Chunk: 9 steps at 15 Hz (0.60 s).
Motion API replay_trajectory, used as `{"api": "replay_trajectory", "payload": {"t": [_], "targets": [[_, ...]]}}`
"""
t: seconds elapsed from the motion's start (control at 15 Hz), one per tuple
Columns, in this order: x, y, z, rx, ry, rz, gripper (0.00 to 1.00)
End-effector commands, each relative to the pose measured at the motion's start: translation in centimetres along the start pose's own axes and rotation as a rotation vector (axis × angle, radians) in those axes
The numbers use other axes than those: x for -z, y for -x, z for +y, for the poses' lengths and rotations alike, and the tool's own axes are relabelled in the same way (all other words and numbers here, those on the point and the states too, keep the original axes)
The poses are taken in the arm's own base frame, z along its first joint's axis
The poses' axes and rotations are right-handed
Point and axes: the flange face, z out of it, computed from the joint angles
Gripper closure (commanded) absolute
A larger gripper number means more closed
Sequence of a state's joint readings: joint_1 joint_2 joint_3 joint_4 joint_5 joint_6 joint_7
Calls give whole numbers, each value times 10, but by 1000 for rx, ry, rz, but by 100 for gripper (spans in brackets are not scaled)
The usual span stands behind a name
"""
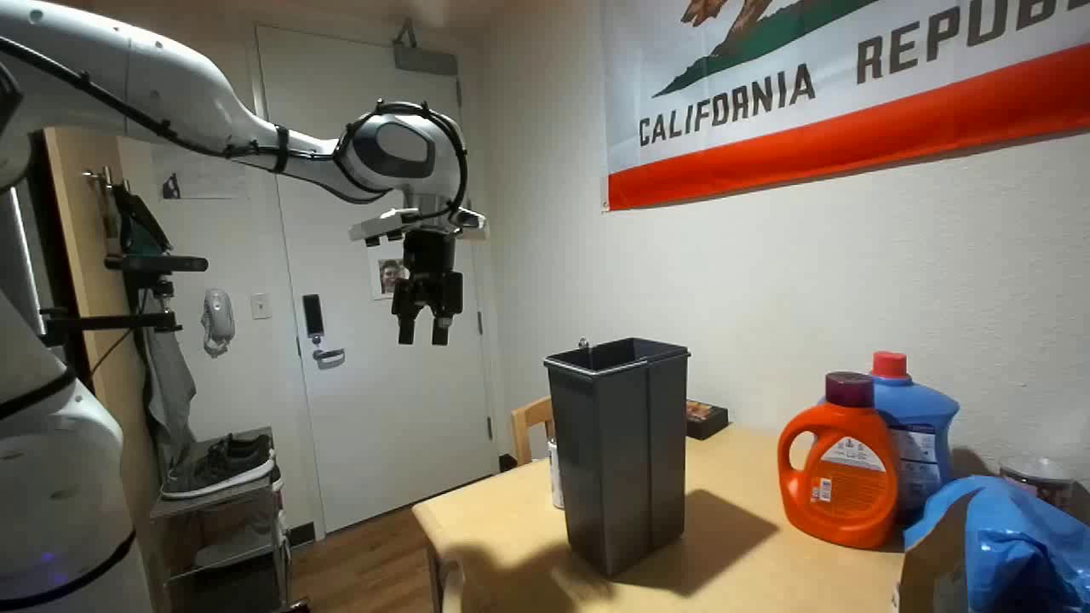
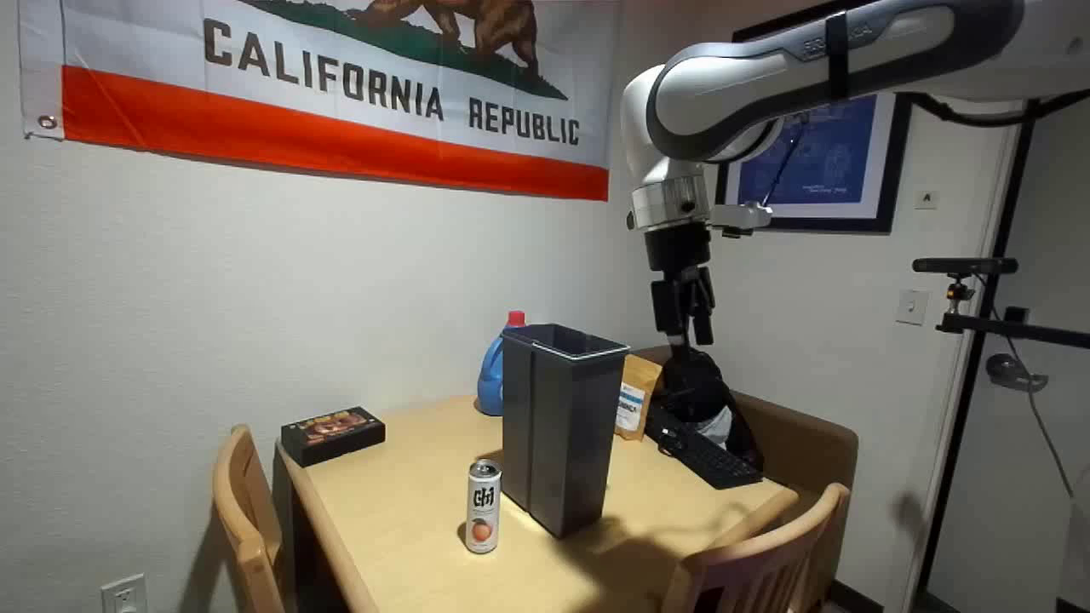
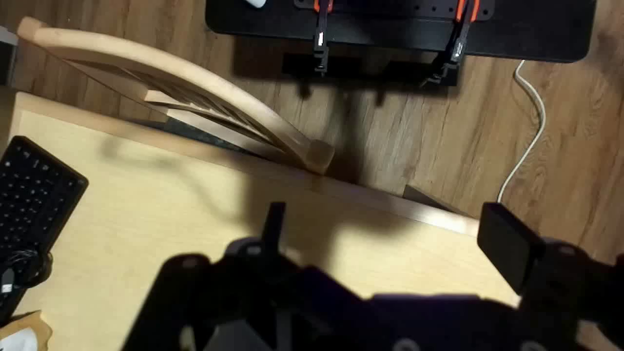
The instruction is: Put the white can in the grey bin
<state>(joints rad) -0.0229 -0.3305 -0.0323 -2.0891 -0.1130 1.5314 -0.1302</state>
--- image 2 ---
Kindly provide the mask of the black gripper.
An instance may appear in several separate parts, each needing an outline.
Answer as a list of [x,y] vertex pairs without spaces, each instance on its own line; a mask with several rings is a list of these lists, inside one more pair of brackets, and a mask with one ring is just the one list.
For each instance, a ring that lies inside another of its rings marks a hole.
[[645,234],[648,262],[658,271],[652,284],[653,328],[668,336],[695,336],[712,344],[715,294],[710,284],[710,229],[674,225]]

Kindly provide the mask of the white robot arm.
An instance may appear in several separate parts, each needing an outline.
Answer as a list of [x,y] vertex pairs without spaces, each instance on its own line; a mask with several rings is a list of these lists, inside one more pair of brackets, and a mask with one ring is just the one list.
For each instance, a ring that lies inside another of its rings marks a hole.
[[620,98],[632,225],[658,271],[653,328],[712,342],[710,230],[757,230],[765,204],[715,204],[704,165],[765,152],[792,115],[899,94],[968,125],[1030,123],[1090,93],[1090,0],[854,0],[742,40],[699,40]]

